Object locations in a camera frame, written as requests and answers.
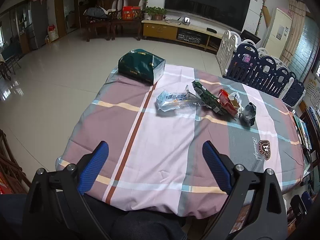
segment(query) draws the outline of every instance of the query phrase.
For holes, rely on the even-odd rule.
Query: brown logo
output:
[[[267,140],[261,140],[258,143],[258,150],[259,153],[262,154],[266,160],[270,159],[271,152],[270,152],[270,142]]]

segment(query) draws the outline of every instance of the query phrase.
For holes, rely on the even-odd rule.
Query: doorway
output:
[[[67,33],[79,28],[78,0],[63,0],[63,13]]]

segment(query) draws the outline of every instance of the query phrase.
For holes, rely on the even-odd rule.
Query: green snack wrapper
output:
[[[219,103],[218,98],[211,94],[203,85],[198,81],[192,82],[195,92],[200,96],[206,106],[217,114],[225,115],[228,112]]]
[[[164,73],[165,59],[143,49],[134,49],[122,56],[118,72],[151,84],[155,84]]]

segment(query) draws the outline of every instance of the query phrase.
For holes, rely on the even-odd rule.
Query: refrigerator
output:
[[[292,19],[289,15],[279,8],[274,9],[267,36],[263,43],[263,47],[269,55],[280,58],[289,36],[291,23]]]
[[[47,1],[40,0],[28,3],[28,16],[30,24],[25,28],[31,50],[39,49],[45,44],[45,38],[48,35],[47,28],[48,13]]]

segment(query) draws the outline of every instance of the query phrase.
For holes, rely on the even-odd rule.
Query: television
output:
[[[250,0],[165,0],[164,8],[212,19],[242,31]]]

